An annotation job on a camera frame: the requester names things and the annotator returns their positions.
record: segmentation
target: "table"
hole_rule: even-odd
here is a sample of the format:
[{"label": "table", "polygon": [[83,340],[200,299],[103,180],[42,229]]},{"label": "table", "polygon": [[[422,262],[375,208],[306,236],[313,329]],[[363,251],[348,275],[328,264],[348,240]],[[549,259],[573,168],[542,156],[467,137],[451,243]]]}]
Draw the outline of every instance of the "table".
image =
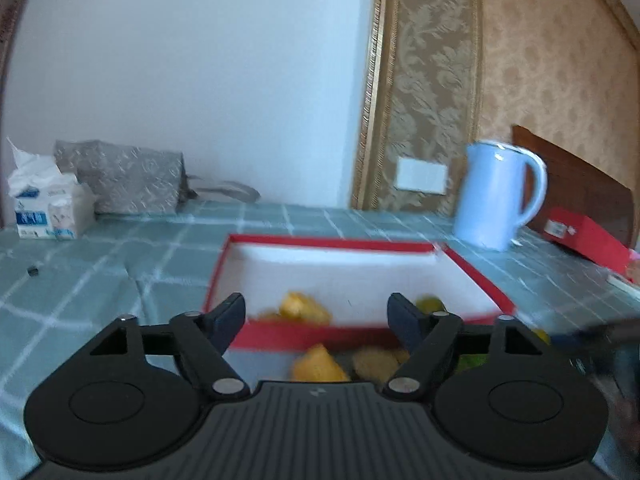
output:
[{"label": "table", "polygon": [[[640,301],[606,282],[605,269],[528,229],[505,253],[482,251],[455,239],[449,218],[431,214],[192,201],[174,216],[103,215],[80,240],[19,240],[7,229],[0,232],[0,480],[37,463],[22,426],[30,391],[118,314],[157,324],[199,310],[229,233],[445,240],[511,298],[523,322],[549,333],[640,312]],[[31,266],[37,276],[27,274]],[[241,354],[229,359],[241,372],[248,366]]]}]

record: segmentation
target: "red package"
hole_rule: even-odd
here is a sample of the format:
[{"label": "red package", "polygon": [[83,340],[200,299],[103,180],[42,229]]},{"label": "red package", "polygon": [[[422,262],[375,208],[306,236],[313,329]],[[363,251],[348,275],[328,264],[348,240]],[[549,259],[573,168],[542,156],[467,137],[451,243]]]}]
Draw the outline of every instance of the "red package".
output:
[{"label": "red package", "polygon": [[[203,312],[237,290],[246,300],[248,320],[232,348],[262,351],[306,351],[316,344],[334,351],[397,348],[387,321],[393,292],[410,301],[432,294],[468,324],[493,324],[515,311],[511,300],[462,256],[428,242],[232,234],[211,277]],[[312,295],[332,314],[331,325],[256,319],[292,290]]]},{"label": "red package", "polygon": [[543,237],[622,275],[629,264],[627,247],[588,216],[561,207],[554,207],[549,212]]}]

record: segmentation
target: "wall outlet cover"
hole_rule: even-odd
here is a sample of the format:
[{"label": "wall outlet cover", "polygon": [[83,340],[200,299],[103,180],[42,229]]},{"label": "wall outlet cover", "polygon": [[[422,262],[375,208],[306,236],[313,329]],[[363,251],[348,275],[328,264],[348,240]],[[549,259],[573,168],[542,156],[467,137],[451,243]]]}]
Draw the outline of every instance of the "wall outlet cover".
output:
[{"label": "wall outlet cover", "polygon": [[444,195],[447,192],[448,177],[449,168],[446,164],[404,156],[398,158],[396,170],[398,189]]}]

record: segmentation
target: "beige damask wallpaper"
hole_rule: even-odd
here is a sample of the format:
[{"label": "beige damask wallpaper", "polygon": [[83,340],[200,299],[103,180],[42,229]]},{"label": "beige damask wallpaper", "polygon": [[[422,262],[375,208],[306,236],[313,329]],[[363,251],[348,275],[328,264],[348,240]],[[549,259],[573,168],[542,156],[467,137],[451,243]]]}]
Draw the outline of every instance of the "beige damask wallpaper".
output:
[{"label": "beige damask wallpaper", "polygon": [[635,189],[638,53],[602,0],[482,0],[479,136],[513,123]]},{"label": "beige damask wallpaper", "polygon": [[399,0],[391,112],[378,208],[450,213],[446,196],[394,187],[399,156],[450,165],[449,188],[462,175],[462,155],[473,117],[473,0]]}]

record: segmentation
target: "chair backrest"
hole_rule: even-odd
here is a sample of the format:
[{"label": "chair backrest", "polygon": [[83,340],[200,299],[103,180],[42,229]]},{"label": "chair backrest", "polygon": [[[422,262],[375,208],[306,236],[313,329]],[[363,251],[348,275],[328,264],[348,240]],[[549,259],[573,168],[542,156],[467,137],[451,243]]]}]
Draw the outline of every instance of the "chair backrest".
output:
[{"label": "chair backrest", "polygon": [[[514,125],[512,131],[514,145],[539,155],[545,161],[548,173],[545,202],[529,222],[531,229],[542,232],[549,210],[560,206],[587,215],[626,247],[631,247],[634,200],[628,187],[522,126]],[[527,173],[525,201],[529,199],[531,187],[532,176]]]}]

